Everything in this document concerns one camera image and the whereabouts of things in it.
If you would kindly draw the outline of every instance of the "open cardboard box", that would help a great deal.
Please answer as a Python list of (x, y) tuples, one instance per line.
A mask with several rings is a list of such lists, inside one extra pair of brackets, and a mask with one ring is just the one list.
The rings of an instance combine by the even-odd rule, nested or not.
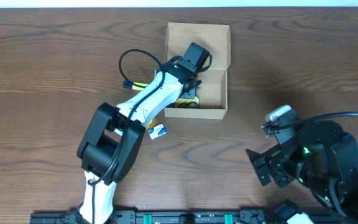
[(197, 89), (199, 109), (165, 108), (166, 117), (223, 119), (227, 111), (227, 68), (230, 57), (230, 26), (209, 24), (168, 23), (165, 39), (165, 61), (176, 55), (184, 55), (194, 42), (212, 56), (210, 68), (198, 74), (202, 84)]

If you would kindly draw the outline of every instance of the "green clip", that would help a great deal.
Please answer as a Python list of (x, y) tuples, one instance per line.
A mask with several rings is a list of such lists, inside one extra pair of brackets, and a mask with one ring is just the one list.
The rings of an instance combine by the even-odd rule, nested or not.
[(232, 214), (224, 215), (224, 224), (233, 224), (233, 215)]
[(152, 224), (152, 216), (144, 215), (143, 216), (143, 224)]

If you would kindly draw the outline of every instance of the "white robotic arm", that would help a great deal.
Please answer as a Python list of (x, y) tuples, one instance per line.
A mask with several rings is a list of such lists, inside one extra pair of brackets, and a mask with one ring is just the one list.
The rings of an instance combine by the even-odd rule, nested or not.
[[(77, 150), (87, 180), (84, 203), (79, 209), (80, 223), (103, 224), (108, 220), (116, 185), (135, 162), (145, 127), (183, 92), (201, 83), (195, 82), (196, 76), (208, 69), (209, 66), (203, 68), (208, 57), (211, 64), (212, 55), (191, 43), (176, 64), (170, 60), (160, 68), (165, 71), (163, 82), (164, 74), (158, 71), (154, 80), (135, 97), (115, 108), (103, 103), (96, 110)], [(104, 130), (120, 134), (120, 143), (105, 135)]]
[[(140, 93), (134, 96), (132, 99), (125, 103), (118, 104), (120, 108), (119, 112), (128, 116), (132, 107), (145, 95), (150, 93), (161, 82), (162, 72), (158, 72), (154, 80), (149, 86), (144, 88)], [(159, 112), (161, 112), (167, 105), (174, 103), (180, 96), (183, 88), (183, 84), (178, 81), (177, 77), (165, 72), (165, 81), (162, 87), (157, 90), (153, 95), (148, 97), (134, 112), (131, 120), (138, 120), (143, 126), (146, 126)], [(115, 132), (122, 135), (122, 130), (115, 129)], [(99, 177), (92, 172), (85, 171), (86, 181), (98, 180)], [(116, 189), (116, 183), (112, 182), (109, 185), (105, 185), (103, 182), (96, 184), (95, 194), (93, 195), (93, 187), (86, 185), (84, 203), (80, 208), (80, 214), (82, 217), (92, 223), (92, 198), (94, 198), (94, 222), (96, 224), (104, 223), (113, 211), (112, 198)]]

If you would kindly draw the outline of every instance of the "robotic arm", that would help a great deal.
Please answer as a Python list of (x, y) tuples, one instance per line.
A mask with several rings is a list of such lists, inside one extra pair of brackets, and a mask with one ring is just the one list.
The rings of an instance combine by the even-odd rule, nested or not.
[(357, 142), (334, 121), (320, 121), (340, 116), (358, 112), (301, 120), (290, 106), (283, 106), (268, 114), (262, 125), (278, 144), (262, 154), (246, 152), (263, 186), (271, 182), (270, 176), (281, 188), (297, 180), (324, 208), (358, 223)]
[[(135, 162), (145, 126), (166, 106), (201, 83), (195, 80), (199, 72), (208, 69), (209, 66), (203, 68), (208, 57), (211, 64), (212, 55), (191, 43), (183, 57), (174, 57), (156, 70), (152, 83), (135, 97), (116, 107), (103, 103), (95, 111), (77, 150), (88, 183), (79, 209), (79, 223), (99, 224), (109, 218), (116, 185)], [(104, 130), (120, 134), (120, 142)]]

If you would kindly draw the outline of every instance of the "wooden table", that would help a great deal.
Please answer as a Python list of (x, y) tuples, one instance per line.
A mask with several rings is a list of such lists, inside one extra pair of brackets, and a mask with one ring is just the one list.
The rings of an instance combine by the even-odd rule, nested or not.
[[(76, 150), (103, 102), (121, 87), (127, 49), (163, 59), (167, 22), (231, 25), (229, 110), (223, 120), (157, 118), (168, 133), (144, 138), (114, 204), (139, 210), (271, 207), (289, 198), (317, 207), (307, 189), (261, 187), (246, 148), (276, 144), (259, 128), (289, 104), (303, 118), (358, 111), (358, 8), (0, 9), (0, 223), (77, 207), (85, 177)], [(156, 64), (124, 60), (152, 79)], [(358, 140), (358, 119), (338, 120)]]

